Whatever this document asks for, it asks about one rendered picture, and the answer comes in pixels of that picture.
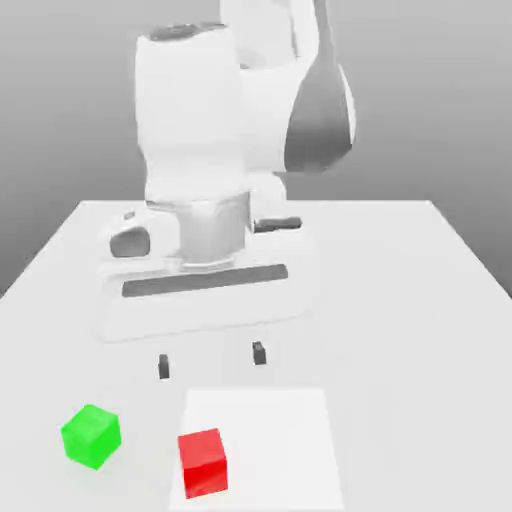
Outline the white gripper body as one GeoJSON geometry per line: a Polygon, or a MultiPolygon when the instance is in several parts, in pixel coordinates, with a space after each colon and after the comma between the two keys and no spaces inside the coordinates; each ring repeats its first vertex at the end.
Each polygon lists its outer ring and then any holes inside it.
{"type": "Polygon", "coordinates": [[[92,329],[104,343],[279,322],[311,308],[311,258],[240,260],[179,273],[170,259],[105,261],[92,329]]]}

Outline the small green cube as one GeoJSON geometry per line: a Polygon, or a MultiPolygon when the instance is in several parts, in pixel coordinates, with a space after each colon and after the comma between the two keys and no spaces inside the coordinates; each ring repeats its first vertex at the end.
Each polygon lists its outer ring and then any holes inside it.
{"type": "Polygon", "coordinates": [[[60,432],[68,458],[94,470],[122,443],[118,416],[92,404],[84,405],[60,432]]]}

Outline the small red cube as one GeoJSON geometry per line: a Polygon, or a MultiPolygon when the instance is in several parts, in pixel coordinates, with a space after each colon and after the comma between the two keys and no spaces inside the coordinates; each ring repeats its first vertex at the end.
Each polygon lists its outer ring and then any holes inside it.
{"type": "Polygon", "coordinates": [[[178,449],[187,499],[228,489],[227,457],[218,428],[180,435],[178,449]]]}

